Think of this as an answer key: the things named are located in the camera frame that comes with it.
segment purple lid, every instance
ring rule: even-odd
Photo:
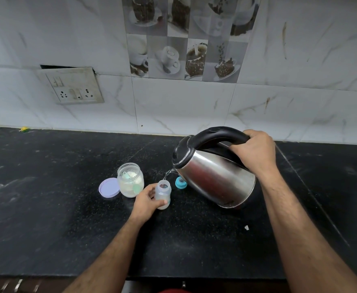
[[[98,191],[103,197],[111,198],[120,192],[119,184],[116,178],[108,178],[101,182]]]

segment kettle handle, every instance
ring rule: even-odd
[[[189,145],[195,149],[206,149],[223,141],[238,145],[249,139],[248,135],[232,127],[210,127],[191,137]]]

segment jar lid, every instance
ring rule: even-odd
[[[178,189],[184,189],[188,185],[181,176],[177,177],[175,184]]]
[[[116,178],[108,178],[101,182],[98,191],[105,198],[115,197],[119,192],[119,183]]]

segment stainless steel kettle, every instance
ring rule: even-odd
[[[243,144],[248,140],[249,136],[231,127],[211,127],[186,136],[173,151],[173,169],[222,208],[236,208],[253,192],[256,176],[221,142]]]

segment black countertop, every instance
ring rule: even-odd
[[[104,199],[99,184],[125,162],[141,167],[145,184],[157,182],[180,139],[0,128],[0,276],[79,275],[134,202]],[[357,272],[357,146],[277,144],[287,158],[277,153],[283,177]],[[129,276],[285,279],[264,199],[254,195],[229,211],[189,187],[172,187],[170,206],[140,232]]]

